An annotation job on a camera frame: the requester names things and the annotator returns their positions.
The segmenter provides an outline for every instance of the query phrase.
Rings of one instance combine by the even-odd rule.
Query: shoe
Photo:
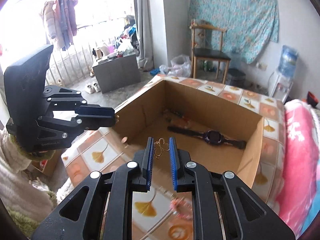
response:
[[[58,86],[63,87],[63,83],[62,83],[61,79],[58,79]]]
[[[93,94],[95,92],[94,87],[91,84],[86,84],[84,90],[89,94]]]
[[[93,83],[93,87],[97,93],[101,91],[98,82]]]

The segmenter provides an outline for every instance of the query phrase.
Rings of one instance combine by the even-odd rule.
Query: water bottle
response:
[[[292,79],[296,70],[297,60],[298,52],[295,49],[284,45],[282,47],[278,71],[285,77]]]

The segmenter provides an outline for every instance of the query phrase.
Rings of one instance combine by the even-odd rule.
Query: plastic bag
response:
[[[191,75],[191,61],[189,56],[180,55],[171,60],[172,67],[166,65],[160,66],[160,73],[167,76],[174,77],[190,77]]]
[[[36,180],[29,180],[29,184],[31,184],[33,187],[40,191],[49,191],[49,187],[46,184],[44,184],[38,177]]]
[[[123,51],[123,54],[126,56],[134,51],[133,46],[131,45],[130,39],[121,39],[122,43],[118,47],[118,51]]]

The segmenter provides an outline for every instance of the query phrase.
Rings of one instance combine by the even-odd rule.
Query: trash can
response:
[[[245,81],[245,73],[236,69],[230,68],[228,69],[227,81],[226,84],[233,87],[243,87]]]

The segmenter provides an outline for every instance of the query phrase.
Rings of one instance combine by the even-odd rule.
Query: gold earring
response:
[[[156,154],[156,151],[157,151],[156,145],[158,145],[159,148],[160,148],[160,153],[159,154]],[[163,138],[160,138],[158,141],[153,143],[153,146],[155,148],[154,155],[155,155],[156,159],[159,159],[159,157],[162,154],[162,151],[165,151],[165,152],[169,151],[169,144],[167,144]]]

